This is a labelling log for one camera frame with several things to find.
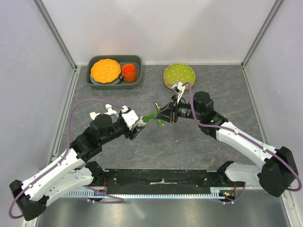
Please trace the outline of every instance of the yellow plate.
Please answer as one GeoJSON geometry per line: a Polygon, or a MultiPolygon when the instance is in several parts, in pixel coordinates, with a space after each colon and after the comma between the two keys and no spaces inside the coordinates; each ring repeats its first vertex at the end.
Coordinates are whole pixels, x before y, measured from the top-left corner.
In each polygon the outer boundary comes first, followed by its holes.
{"type": "Polygon", "coordinates": [[[96,62],[90,70],[91,76],[102,84],[116,80],[121,73],[120,64],[112,59],[102,59],[96,62]]]}

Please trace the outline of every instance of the stacked plates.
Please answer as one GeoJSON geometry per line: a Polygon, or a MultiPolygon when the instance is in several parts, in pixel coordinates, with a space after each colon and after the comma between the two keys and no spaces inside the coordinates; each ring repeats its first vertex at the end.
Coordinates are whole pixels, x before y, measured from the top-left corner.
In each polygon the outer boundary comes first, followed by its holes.
{"type": "Polygon", "coordinates": [[[165,69],[163,80],[168,88],[171,88],[171,85],[176,81],[182,83],[190,82],[191,86],[193,86],[196,80],[196,74],[188,65],[177,63],[165,69]]]}

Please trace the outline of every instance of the purple cable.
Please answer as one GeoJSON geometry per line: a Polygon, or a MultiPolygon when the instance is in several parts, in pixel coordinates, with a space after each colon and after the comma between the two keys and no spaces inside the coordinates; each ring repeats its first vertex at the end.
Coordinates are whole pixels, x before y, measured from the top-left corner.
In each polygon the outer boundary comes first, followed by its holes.
{"type": "MultiPolygon", "coordinates": [[[[190,107],[191,107],[191,111],[192,111],[195,122],[197,122],[197,124],[202,126],[202,127],[225,129],[225,130],[228,130],[228,131],[231,131],[231,132],[234,133],[234,130],[230,129],[228,127],[224,127],[224,126],[220,126],[220,125],[211,125],[211,124],[202,124],[202,123],[200,123],[200,121],[196,117],[196,113],[195,113],[195,109],[194,109],[194,102],[193,102],[194,97],[193,97],[193,92],[192,92],[192,89],[191,89],[191,84],[190,84],[190,82],[186,82],[186,83],[183,84],[183,86],[185,86],[186,84],[188,85],[189,96],[190,96],[190,107]]],[[[261,145],[259,145],[257,142],[255,142],[251,138],[248,138],[246,135],[244,135],[242,133],[238,133],[238,135],[241,136],[242,138],[246,139],[248,142],[252,143],[253,145],[257,146],[258,148],[263,149],[263,147],[261,145]]],[[[295,189],[288,188],[287,190],[292,191],[292,192],[300,191],[302,189],[302,182],[301,182],[298,174],[278,155],[276,155],[275,153],[271,152],[268,149],[266,149],[265,151],[267,153],[269,153],[270,155],[274,156],[276,159],[278,159],[294,175],[294,177],[298,181],[298,187],[297,188],[295,188],[295,189]]]]}
{"type": "Polygon", "coordinates": [[[116,201],[94,201],[94,203],[122,203],[124,202],[124,199],[123,198],[119,198],[119,197],[116,197],[116,196],[113,196],[113,195],[108,195],[106,194],[106,192],[100,192],[92,187],[89,187],[89,186],[83,186],[84,188],[88,188],[88,189],[91,189],[93,190],[95,193],[97,194],[100,194],[100,195],[103,195],[103,196],[106,196],[106,197],[109,197],[109,198],[112,198],[112,199],[116,199],[116,201]]]}
{"type": "MultiPolygon", "coordinates": [[[[97,98],[88,98],[88,99],[84,99],[80,102],[78,102],[71,110],[71,115],[69,117],[69,121],[68,121],[68,146],[66,148],[66,151],[64,152],[64,155],[62,156],[62,158],[58,161],[58,163],[61,163],[65,158],[66,156],[68,155],[68,151],[69,151],[69,148],[70,148],[70,144],[71,144],[71,117],[72,117],[72,114],[74,113],[75,109],[77,108],[77,106],[79,106],[80,104],[82,103],[85,103],[85,102],[89,102],[89,101],[96,101],[96,102],[102,102],[102,103],[106,103],[106,104],[110,104],[112,105],[113,107],[116,107],[118,109],[123,109],[122,106],[120,105],[117,105],[117,104],[114,104],[112,102],[108,102],[106,100],[103,100],[103,99],[97,99],[97,98]]],[[[55,169],[58,165],[54,165],[52,166],[50,169],[48,169],[45,173],[41,174],[40,176],[38,176],[35,180],[33,180],[30,184],[31,185],[34,185],[37,181],[39,181],[42,177],[44,177],[45,175],[47,175],[49,172],[51,172],[53,169],[55,169]]],[[[27,190],[29,189],[29,186],[27,186],[25,189],[23,189],[16,197],[15,199],[13,200],[13,202],[11,203],[10,207],[9,207],[9,217],[12,218],[12,219],[18,219],[18,218],[21,218],[23,217],[23,215],[19,215],[19,216],[14,216],[12,214],[12,210],[13,210],[13,207],[15,205],[15,203],[17,202],[17,200],[21,197],[21,195],[26,192],[27,190]]]]}

